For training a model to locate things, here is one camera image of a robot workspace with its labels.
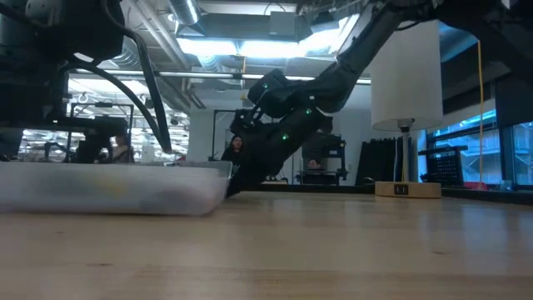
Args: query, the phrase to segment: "workbench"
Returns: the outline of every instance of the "workbench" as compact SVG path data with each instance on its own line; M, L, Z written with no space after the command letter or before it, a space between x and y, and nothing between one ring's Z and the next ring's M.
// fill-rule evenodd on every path
M533 298L533 210L246 192L205 217L0 215L0 299Z

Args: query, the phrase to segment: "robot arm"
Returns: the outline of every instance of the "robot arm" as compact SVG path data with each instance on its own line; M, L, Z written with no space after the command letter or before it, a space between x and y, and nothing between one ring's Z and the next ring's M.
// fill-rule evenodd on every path
M231 125L232 132L242 137L247 146L227 196L278 174L283 163L321 127L326 116L344 107L357 79L395 30L440 19L475 35L479 33L482 42L500 41L504 45L498 46L496 56L533 86L529 75L531 58L525 56L527 51L518 55L517 47L505 42L502 28L491 27L486 16L494 11L511 18L499 0L371 1L356 24L351 46L315 80L290 82L280 70L274 70L250 89L248 98L256 106L250 112L237 111ZM413 23L398 28L405 21ZM263 124L260 121L263 113L281 121Z

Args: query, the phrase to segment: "glass window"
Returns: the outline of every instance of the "glass window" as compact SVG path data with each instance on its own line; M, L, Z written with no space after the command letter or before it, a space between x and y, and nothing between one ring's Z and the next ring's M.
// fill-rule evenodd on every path
M466 119L465 121L450 125L448 127L441 128L433 132L434 137L439 137L448 133L455 133L460 130L465 130L468 128L478 128L480 126L480 115ZM490 124L496 122L496 110L483 113L483 124Z
M513 127L516 183L533 185L533 122Z
M465 135L436 142L436 147L468 146L461 151L465 182L480 181L480 134ZM501 183L500 134L498 130L483 132L483 179L487 184Z

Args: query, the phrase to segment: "wooden lamp base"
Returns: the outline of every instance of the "wooden lamp base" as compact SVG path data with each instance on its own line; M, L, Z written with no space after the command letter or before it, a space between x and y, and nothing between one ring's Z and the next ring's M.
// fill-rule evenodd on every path
M399 198L440 198L440 183L376 182L376 196Z

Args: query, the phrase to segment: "clear plastic container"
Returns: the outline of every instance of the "clear plastic container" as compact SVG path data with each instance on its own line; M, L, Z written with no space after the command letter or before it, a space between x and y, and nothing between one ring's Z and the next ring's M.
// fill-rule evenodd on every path
M230 162L5 162L0 165L0 210L200 216L224 200L231 172Z

